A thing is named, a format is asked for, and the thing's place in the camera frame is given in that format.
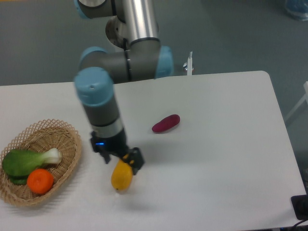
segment green vegetable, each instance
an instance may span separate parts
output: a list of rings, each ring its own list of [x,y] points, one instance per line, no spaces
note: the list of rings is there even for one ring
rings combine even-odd
[[[46,164],[58,164],[62,155],[52,148],[45,153],[36,153],[29,150],[10,150],[2,161],[2,168],[11,178],[25,178],[32,171]]]
[[[9,176],[10,181],[13,184],[17,184],[17,185],[26,185],[27,184],[27,179],[28,177],[24,177],[24,178],[14,178]]]

